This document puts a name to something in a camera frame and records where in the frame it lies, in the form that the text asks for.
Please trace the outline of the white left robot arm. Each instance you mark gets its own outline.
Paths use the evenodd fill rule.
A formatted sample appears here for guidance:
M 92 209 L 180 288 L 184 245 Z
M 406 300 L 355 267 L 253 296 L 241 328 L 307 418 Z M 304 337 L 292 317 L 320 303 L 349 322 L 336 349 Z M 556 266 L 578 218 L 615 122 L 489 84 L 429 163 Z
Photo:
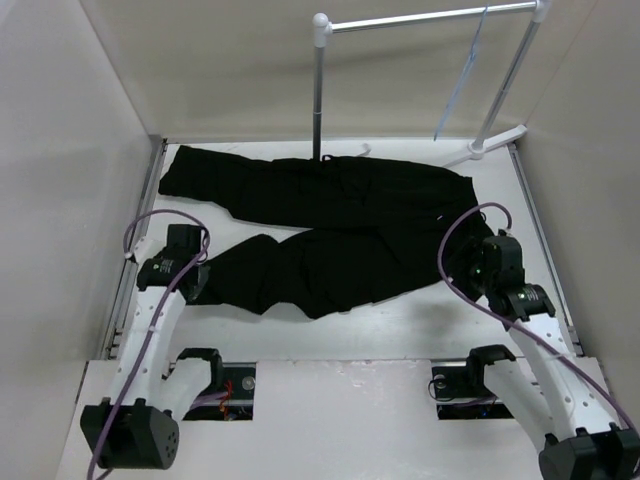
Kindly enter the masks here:
M 118 469 L 167 470 L 175 461 L 179 423 L 198 396 L 214 398 L 224 387 L 213 348 L 168 358 L 175 327 L 208 280 L 201 263 L 209 243 L 202 225 L 172 224 L 163 247 L 138 243 L 136 307 L 108 394 L 87 405 L 80 427 L 91 450 L 90 479 Z

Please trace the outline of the black trousers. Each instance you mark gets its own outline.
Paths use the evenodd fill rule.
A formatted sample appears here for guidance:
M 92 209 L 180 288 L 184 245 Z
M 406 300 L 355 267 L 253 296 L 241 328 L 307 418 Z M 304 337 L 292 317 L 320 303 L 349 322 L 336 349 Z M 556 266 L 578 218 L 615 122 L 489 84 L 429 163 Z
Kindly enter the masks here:
M 282 241 L 253 236 L 207 263 L 198 303 L 255 314 L 289 303 L 318 319 L 430 286 L 443 273 L 466 290 L 474 250 L 491 235 L 469 177 L 407 161 L 257 160 L 183 146 L 159 191 L 295 229 Z

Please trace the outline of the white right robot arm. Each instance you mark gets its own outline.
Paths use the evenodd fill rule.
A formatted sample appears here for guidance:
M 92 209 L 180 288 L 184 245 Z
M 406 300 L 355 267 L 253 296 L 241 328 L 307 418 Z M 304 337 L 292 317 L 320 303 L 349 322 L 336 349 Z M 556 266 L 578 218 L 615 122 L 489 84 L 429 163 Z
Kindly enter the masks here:
M 534 445 L 543 478 L 635 478 L 639 435 L 617 422 L 580 372 L 549 296 L 525 279 L 519 242 L 504 231 L 486 238 L 466 273 L 470 293 L 503 319 L 532 372 L 526 376 L 503 345 L 478 347 L 467 359 L 466 388 L 502 401 Z

